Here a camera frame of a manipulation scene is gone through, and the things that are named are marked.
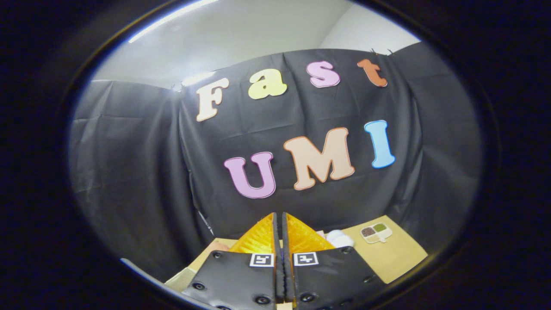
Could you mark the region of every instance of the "black fabric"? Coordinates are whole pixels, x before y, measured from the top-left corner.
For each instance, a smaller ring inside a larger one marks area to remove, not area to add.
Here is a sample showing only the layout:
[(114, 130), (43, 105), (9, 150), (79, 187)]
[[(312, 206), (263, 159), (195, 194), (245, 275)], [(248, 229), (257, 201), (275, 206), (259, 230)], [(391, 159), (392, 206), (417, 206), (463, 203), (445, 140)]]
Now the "black fabric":
[[(388, 80), (373, 85), (357, 62), (368, 59)], [(310, 62), (328, 61), (341, 78), (316, 88)], [(287, 91), (253, 100), (249, 78), (275, 68)], [(228, 78), (213, 118), (198, 122), (199, 87)], [(367, 122), (386, 120), (396, 161), (375, 169)], [(321, 151), (327, 132), (346, 127), (355, 173), (302, 191), (283, 143), (308, 137)], [(216, 237), (238, 238), (270, 212), (289, 212), (315, 230), (346, 228), (384, 214), (429, 253), (452, 237), (471, 207), (481, 169), (473, 103), (446, 64), (424, 43), (391, 56), (305, 50), (218, 70), (182, 93), (95, 81), (78, 104), (71, 171), (85, 215), (117, 255), (166, 280)], [(237, 192), (225, 160), (243, 157), (249, 183), (262, 185), (250, 157), (272, 152), (275, 193)]]
[(408, 46), (390, 59), (417, 102), (416, 126), (423, 138), (413, 170), (404, 171), (404, 178), (418, 174), (417, 188), (411, 191), (413, 182), (400, 182), (386, 215), (430, 254), (465, 224), (479, 187), (484, 142), (475, 103), (430, 45)]
[[(357, 63), (369, 59), (388, 80), (384, 88), (373, 85)], [(340, 77), (335, 87), (316, 88), (306, 66), (328, 61)], [(279, 96), (254, 100), (248, 95), (254, 73), (275, 68), (281, 71), (287, 91)], [(226, 77), (215, 117), (198, 122), (198, 88)], [(193, 196), (214, 234), (237, 238), (269, 212), (288, 212), (304, 219), (315, 230), (345, 228), (383, 215), (392, 199), (413, 195), (422, 145), (417, 107), (408, 84), (386, 56), (349, 50), (305, 50), (256, 58), (216, 72), (182, 91), (180, 132), (184, 157), (192, 170)], [(374, 151), (364, 131), (370, 121), (386, 120), (390, 147), (396, 161), (384, 169), (371, 166)], [(283, 148), (285, 141), (306, 136), (321, 151), (327, 132), (346, 127), (352, 176), (341, 180), (318, 180), (312, 188), (297, 191), (293, 157)], [(247, 160), (245, 172), (251, 186), (262, 185), (258, 166), (250, 157), (272, 152), (277, 188), (265, 199), (250, 199), (237, 192), (224, 161)], [(408, 191), (395, 193), (405, 182)]]
[(69, 138), (84, 216), (115, 255), (161, 281), (212, 238), (191, 204), (178, 111), (169, 90), (97, 81), (77, 105)]

